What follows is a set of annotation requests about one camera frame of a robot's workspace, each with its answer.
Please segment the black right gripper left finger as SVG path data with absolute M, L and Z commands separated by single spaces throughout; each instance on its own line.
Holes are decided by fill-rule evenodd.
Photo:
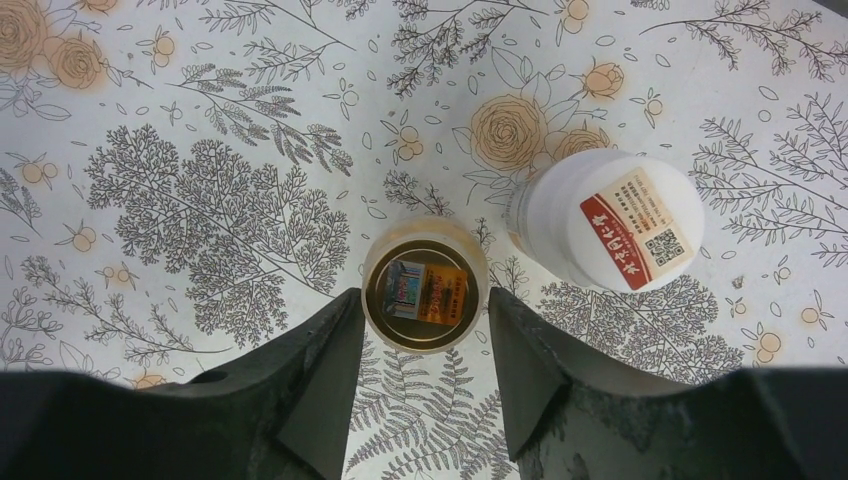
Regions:
M 351 288 L 185 383 L 131 390 L 67 371 L 1 377 L 5 479 L 338 479 L 363 346 Z

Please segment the small amber pill bottle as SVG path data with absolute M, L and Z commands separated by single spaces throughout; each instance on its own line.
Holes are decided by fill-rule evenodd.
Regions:
M 389 346 L 444 352 L 478 322 L 489 292 L 488 261 L 458 220 L 421 215 L 392 223 L 363 264 L 366 320 Z

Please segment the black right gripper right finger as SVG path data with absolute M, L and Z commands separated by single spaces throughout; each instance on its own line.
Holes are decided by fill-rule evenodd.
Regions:
M 843 479 L 847 372 L 746 368 L 691 386 L 589 346 L 494 288 L 509 458 L 524 479 Z

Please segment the white cap amber pill bottle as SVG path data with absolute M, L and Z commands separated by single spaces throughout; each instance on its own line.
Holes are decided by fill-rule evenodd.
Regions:
M 694 261 L 706 231 L 694 184 L 673 165 L 614 149 L 571 155 L 514 188 L 514 245 L 579 286 L 643 293 Z

